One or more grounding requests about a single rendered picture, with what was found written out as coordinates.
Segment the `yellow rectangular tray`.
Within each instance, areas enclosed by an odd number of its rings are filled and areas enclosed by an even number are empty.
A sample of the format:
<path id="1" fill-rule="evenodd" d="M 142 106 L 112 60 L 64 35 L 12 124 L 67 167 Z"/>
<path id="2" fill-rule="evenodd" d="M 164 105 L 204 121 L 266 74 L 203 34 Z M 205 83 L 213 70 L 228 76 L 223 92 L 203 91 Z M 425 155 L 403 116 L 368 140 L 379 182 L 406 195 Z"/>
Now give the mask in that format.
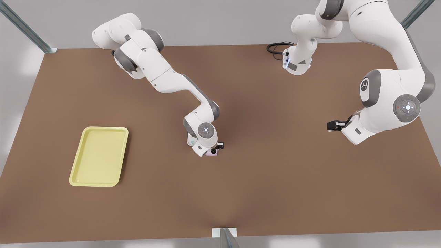
<path id="1" fill-rule="evenodd" d="M 71 169 L 72 186 L 113 187 L 122 169 L 128 130 L 90 126 L 83 130 Z"/>

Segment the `silver frame post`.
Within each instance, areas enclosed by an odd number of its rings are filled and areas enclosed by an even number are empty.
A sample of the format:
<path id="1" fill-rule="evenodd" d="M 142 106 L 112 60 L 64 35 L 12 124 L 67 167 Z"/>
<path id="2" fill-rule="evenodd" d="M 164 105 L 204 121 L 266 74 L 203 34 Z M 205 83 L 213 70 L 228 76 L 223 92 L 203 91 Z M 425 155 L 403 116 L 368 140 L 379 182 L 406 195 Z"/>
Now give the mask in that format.
<path id="1" fill-rule="evenodd" d="M 240 248 L 236 241 L 236 228 L 213 228 L 212 237 L 219 237 L 219 248 Z"/>
<path id="2" fill-rule="evenodd" d="M 401 21 L 401 25 L 403 28 L 407 29 L 410 27 L 410 25 L 418 19 L 421 14 L 430 7 L 430 5 L 435 0 L 421 0 L 414 8 L 413 10 Z"/>
<path id="3" fill-rule="evenodd" d="M 0 0 L 0 13 L 14 24 L 30 41 L 33 42 L 45 54 L 57 52 L 57 48 L 50 47 L 32 28 L 30 28 L 5 2 Z"/>

